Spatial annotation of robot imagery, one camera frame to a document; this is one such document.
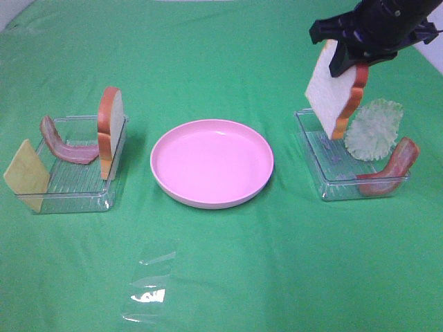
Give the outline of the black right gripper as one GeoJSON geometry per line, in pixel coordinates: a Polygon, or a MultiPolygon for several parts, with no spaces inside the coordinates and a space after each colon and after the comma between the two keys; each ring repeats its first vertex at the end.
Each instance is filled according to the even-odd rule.
{"type": "Polygon", "coordinates": [[[431,43],[440,31],[427,17],[441,1],[361,1],[349,12],[316,20],[309,34],[314,44],[336,40],[329,71],[339,77],[356,64],[390,61],[419,42],[431,43]]]}

